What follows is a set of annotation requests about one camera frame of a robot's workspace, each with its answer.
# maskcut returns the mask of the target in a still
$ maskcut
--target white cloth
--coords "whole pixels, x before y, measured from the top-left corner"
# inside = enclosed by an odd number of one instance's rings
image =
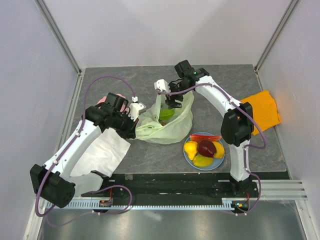
[[[114,129],[106,129],[86,149],[74,166],[71,177],[86,175],[94,170],[111,177],[129,148],[130,143],[121,138]]]

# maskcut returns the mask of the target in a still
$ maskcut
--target metal floor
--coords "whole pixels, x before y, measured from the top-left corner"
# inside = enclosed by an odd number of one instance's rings
[[[62,224],[88,211],[54,209],[48,219]],[[306,240],[294,201],[261,201],[238,217],[218,210],[89,214],[58,228],[43,221],[40,233],[38,240]]]

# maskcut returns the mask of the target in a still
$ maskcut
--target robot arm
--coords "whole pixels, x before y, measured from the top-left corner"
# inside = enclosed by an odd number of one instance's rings
[[[35,164],[31,170],[33,190],[38,192],[45,174],[50,171],[40,196],[59,208],[64,208],[73,197],[99,190],[103,179],[96,173],[70,177],[70,174],[89,147],[105,129],[113,128],[120,137],[134,139],[136,137],[136,123],[139,111],[145,105],[139,102],[131,103],[129,111],[121,111],[127,108],[128,100],[113,93],[109,93],[105,102],[91,106],[85,110],[85,121],[81,120],[76,130],[69,139],[43,166]]]
[[[169,108],[180,108],[181,104],[176,101],[182,102],[183,94],[191,88],[203,95],[219,111],[223,116],[221,135],[230,148],[230,180],[235,183],[237,189],[242,188],[249,181],[250,176],[248,150],[245,151],[244,146],[249,144],[254,126],[232,103],[251,117],[253,116],[252,106],[248,102],[242,104],[234,99],[219,87],[206,70],[194,69],[187,60],[180,62],[174,68],[180,79],[170,83],[163,79],[158,80],[154,84],[155,88],[158,93],[166,95],[166,104]]]

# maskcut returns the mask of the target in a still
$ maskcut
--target bag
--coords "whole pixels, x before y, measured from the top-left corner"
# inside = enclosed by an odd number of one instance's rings
[[[153,144],[174,144],[182,141],[190,132],[193,115],[191,106],[194,95],[190,91],[183,96],[181,108],[174,108],[173,116],[166,125],[159,122],[160,110],[166,108],[166,96],[158,95],[155,104],[139,115],[135,139]]]

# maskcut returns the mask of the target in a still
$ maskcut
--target watermelon slice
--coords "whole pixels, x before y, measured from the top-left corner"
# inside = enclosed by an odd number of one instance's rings
[[[221,139],[221,136],[206,136],[206,135],[196,135],[196,134],[192,134],[190,135],[190,139],[191,141],[195,141],[198,144],[202,141],[202,140],[209,140],[211,142],[217,142]]]

